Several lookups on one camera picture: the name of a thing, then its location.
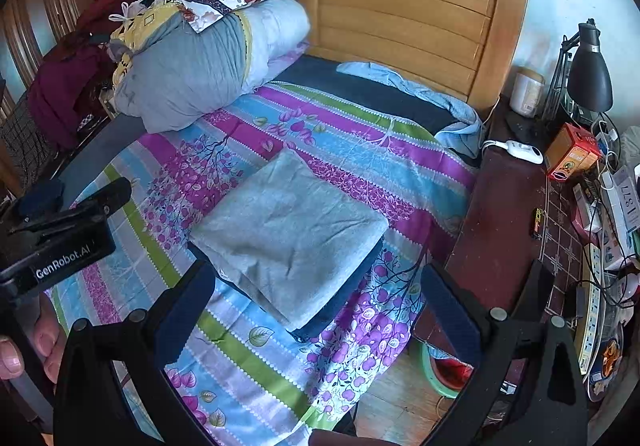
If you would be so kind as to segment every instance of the floor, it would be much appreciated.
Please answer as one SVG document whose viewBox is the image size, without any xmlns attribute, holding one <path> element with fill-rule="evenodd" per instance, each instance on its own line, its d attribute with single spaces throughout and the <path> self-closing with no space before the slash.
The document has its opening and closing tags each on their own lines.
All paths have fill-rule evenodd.
<svg viewBox="0 0 640 446">
<path fill-rule="evenodd" d="M 418 445 L 439 420 L 439 399 L 420 367 L 418 344 L 412 341 L 360 399 L 356 415 L 358 437 L 401 446 Z M 440 415 L 451 403 L 450 399 L 440 403 Z"/>
</svg>

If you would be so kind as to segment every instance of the human hand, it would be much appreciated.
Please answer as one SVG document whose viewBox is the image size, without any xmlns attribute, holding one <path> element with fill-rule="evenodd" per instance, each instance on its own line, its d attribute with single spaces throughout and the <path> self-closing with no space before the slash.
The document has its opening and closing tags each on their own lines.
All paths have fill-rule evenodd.
<svg viewBox="0 0 640 446">
<path fill-rule="evenodd" d="M 49 297 L 40 293 L 40 317 L 28 336 L 35 349 L 44 356 L 44 371 L 52 382 L 58 382 L 60 362 L 65 350 L 66 334 L 58 322 Z M 6 336 L 0 336 L 0 379 L 14 379 L 24 372 L 22 354 Z"/>
</svg>

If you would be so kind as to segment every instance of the metal bolt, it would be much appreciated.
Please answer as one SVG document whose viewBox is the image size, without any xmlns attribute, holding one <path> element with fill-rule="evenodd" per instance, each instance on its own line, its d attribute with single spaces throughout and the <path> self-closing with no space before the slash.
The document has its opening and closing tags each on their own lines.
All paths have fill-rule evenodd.
<svg viewBox="0 0 640 446">
<path fill-rule="evenodd" d="M 552 316 L 551 317 L 551 325 L 561 329 L 562 327 L 564 327 L 564 319 L 559 317 L 559 316 Z"/>
<path fill-rule="evenodd" d="M 80 318 L 74 321 L 74 324 L 73 324 L 74 331 L 83 330 L 88 323 L 89 323 L 89 320 L 87 320 L 87 318 Z"/>
<path fill-rule="evenodd" d="M 494 307 L 489 311 L 491 318 L 496 321 L 505 321 L 507 319 L 507 311 L 505 311 L 502 307 Z"/>
<path fill-rule="evenodd" d="M 129 313 L 129 320 L 133 323 L 141 322 L 145 318 L 146 311 L 144 309 L 133 309 L 133 311 Z"/>
</svg>

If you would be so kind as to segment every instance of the black desk lamp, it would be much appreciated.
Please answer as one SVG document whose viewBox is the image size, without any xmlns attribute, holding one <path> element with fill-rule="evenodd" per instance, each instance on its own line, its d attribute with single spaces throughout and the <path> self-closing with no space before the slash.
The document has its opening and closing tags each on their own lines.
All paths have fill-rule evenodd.
<svg viewBox="0 0 640 446">
<path fill-rule="evenodd" d="M 571 60 L 570 51 L 578 47 Z M 558 115 L 559 106 L 564 111 Z M 613 105 L 607 65 L 600 52 L 600 31 L 593 19 L 578 24 L 578 32 L 562 40 L 556 70 L 539 119 L 510 111 L 506 121 L 516 138 L 544 152 L 564 121 L 591 125 L 592 112 L 606 112 Z"/>
</svg>

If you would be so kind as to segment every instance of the red box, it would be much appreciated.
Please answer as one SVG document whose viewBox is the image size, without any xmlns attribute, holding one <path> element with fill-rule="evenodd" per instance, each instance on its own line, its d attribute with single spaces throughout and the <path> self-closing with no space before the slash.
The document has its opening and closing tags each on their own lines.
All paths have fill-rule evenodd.
<svg viewBox="0 0 640 446">
<path fill-rule="evenodd" d="M 549 179 L 566 181 L 576 171 L 590 169 L 601 156 L 593 134 L 565 123 L 545 152 L 546 174 Z"/>
</svg>

